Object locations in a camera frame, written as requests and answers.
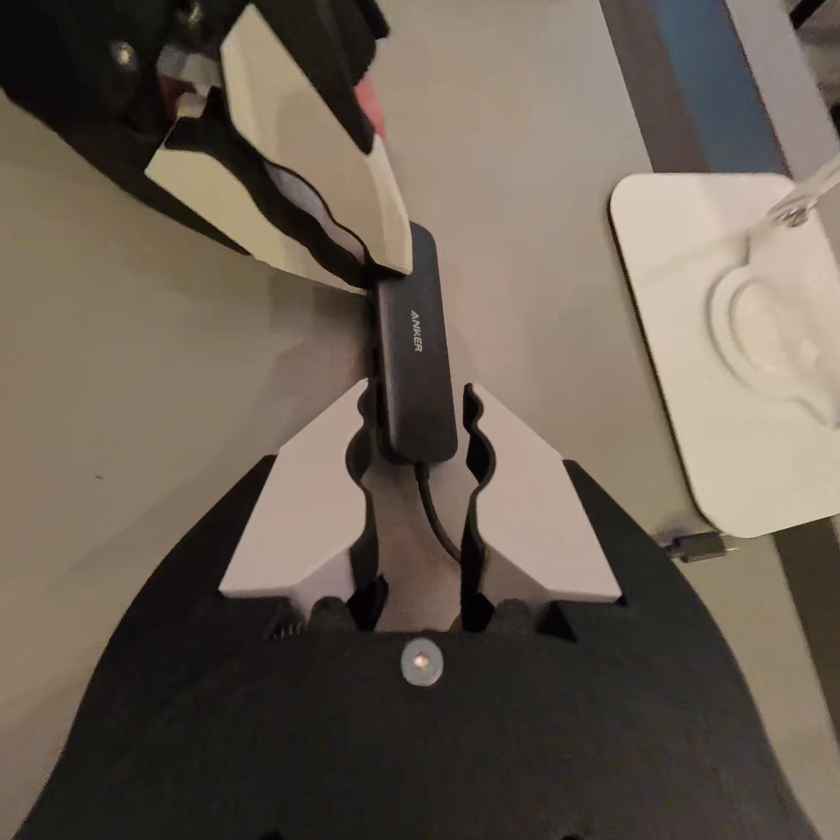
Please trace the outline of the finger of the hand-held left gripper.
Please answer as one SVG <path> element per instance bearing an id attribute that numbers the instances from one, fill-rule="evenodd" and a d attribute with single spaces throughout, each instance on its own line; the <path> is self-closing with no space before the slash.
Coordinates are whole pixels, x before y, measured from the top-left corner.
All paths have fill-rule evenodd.
<path id="1" fill-rule="evenodd" d="M 373 262 L 408 275 L 413 236 L 382 139 L 362 152 L 322 100 L 256 5 L 248 5 L 222 47 L 225 93 L 241 136 L 318 198 L 328 233 L 346 232 Z"/>
<path id="2" fill-rule="evenodd" d="M 224 115 L 176 119 L 145 173 L 257 260 L 365 294 L 363 260 L 334 242 L 300 200 L 283 195 L 266 161 Z"/>

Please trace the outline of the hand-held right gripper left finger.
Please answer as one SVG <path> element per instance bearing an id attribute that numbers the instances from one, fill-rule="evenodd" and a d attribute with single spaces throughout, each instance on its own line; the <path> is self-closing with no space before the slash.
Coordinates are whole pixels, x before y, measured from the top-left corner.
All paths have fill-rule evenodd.
<path id="1" fill-rule="evenodd" d="M 327 597 L 375 627 L 387 600 L 375 506 L 374 399 L 364 378 L 276 452 L 219 584 L 231 599 L 284 597 L 302 618 Z"/>

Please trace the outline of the person's left hand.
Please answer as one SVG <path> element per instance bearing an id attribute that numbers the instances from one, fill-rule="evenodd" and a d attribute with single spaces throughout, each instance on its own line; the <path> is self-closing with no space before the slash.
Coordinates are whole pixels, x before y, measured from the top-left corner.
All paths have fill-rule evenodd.
<path id="1" fill-rule="evenodd" d="M 385 115 L 370 71 L 366 72 L 355 85 L 354 93 L 362 112 L 371 123 L 374 134 L 384 140 L 386 138 Z"/>

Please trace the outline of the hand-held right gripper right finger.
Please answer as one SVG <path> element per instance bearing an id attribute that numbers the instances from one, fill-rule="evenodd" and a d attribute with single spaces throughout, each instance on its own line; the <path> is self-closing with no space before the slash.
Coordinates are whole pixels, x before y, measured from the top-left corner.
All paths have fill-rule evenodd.
<path id="1" fill-rule="evenodd" d="M 460 546 L 460 615 L 487 629 L 504 602 L 539 627 L 562 602 L 623 593 L 562 456 L 481 385 L 463 394 L 466 465 L 476 481 Z"/>

